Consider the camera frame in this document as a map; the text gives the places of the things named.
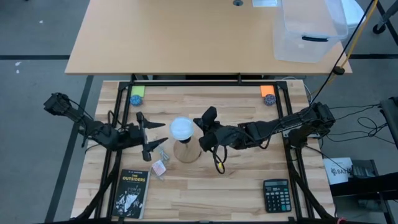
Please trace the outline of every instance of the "clear plastic container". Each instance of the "clear plastic container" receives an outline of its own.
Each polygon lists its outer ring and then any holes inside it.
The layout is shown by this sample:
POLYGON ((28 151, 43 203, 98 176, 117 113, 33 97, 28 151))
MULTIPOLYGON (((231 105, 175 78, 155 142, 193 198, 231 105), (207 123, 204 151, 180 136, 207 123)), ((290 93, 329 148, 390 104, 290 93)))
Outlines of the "clear plastic container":
POLYGON ((291 62, 319 62, 348 35, 341 0, 277 0, 274 56, 291 62))

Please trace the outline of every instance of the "bin handle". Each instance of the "bin handle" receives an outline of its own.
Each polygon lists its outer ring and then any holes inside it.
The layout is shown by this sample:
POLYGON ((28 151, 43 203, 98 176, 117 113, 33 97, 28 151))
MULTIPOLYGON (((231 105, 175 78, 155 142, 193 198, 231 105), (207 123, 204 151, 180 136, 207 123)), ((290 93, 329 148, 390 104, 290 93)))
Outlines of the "bin handle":
POLYGON ((312 42, 328 42, 327 38, 317 38, 317 37, 302 37, 303 40, 312 41, 312 42))

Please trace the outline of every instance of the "wooden table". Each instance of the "wooden table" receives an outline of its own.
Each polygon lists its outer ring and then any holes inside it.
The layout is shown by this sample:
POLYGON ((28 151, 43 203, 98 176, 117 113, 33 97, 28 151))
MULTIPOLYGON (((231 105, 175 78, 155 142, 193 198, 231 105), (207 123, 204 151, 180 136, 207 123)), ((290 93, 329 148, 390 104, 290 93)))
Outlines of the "wooden table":
MULTIPOLYGON (((106 122, 106 113, 114 108, 118 84, 119 82, 103 83, 96 119, 106 122)), ((288 86, 293 112, 307 107, 303 82, 288 81, 288 86)), ((267 213, 264 208, 262 181, 289 178, 280 134, 273 135, 266 150, 229 149, 224 175, 217 173, 210 153, 203 152, 191 164, 183 164, 174 157, 175 140, 169 133, 172 120, 178 116, 199 118, 209 106, 217 108, 217 120, 225 125, 277 118, 276 106, 262 103, 258 86, 147 86, 144 104, 139 108, 130 107, 128 120, 129 123, 136 123, 134 113, 141 111, 149 121, 165 123, 166 126, 162 128, 148 130, 147 135, 149 141, 169 137, 162 146, 171 160, 167 164, 164 182, 153 176, 150 178, 144 219, 287 221, 288 216, 295 216, 294 208, 290 213, 275 214, 267 213)), ((203 133, 195 126, 194 135, 199 138, 203 133)), ((308 142, 310 146, 319 149, 318 141, 309 139, 308 142)), ((121 169, 149 170, 152 163, 142 160, 141 151, 141 147, 123 150, 121 169)), ((105 152, 105 148, 96 146, 86 153, 72 217, 80 214, 98 191, 105 152)), ((302 156, 310 190, 326 210, 333 214, 335 208, 321 155, 303 149, 302 156)), ((152 161, 157 159, 159 154, 153 152, 152 161)), ((301 190, 299 195, 302 212, 306 217, 301 190)), ((108 197, 109 189, 105 195, 105 198, 108 197)), ((107 205, 108 201, 105 200, 103 217, 107 205)))
MULTIPOLYGON (((239 7, 232 0, 91 0, 65 72, 329 74, 340 42, 319 63, 274 58, 275 12, 251 0, 239 7)), ((345 69, 352 72, 348 63, 345 69)))

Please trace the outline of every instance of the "book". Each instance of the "book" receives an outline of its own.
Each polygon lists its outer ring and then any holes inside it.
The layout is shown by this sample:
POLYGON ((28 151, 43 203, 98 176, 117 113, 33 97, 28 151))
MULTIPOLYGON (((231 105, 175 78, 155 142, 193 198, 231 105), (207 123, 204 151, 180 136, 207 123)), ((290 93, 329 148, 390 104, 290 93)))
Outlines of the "book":
POLYGON ((112 215, 126 218, 143 218, 150 172, 123 169, 112 215))

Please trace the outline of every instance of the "black calculator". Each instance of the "black calculator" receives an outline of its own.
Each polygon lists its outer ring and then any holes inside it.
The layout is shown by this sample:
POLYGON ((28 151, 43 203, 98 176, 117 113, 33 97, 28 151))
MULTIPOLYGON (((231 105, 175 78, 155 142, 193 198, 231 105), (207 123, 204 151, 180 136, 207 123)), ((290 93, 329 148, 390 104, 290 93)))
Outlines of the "black calculator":
POLYGON ((287 179, 271 179, 264 181, 264 200, 269 213, 290 212, 289 181, 287 179))

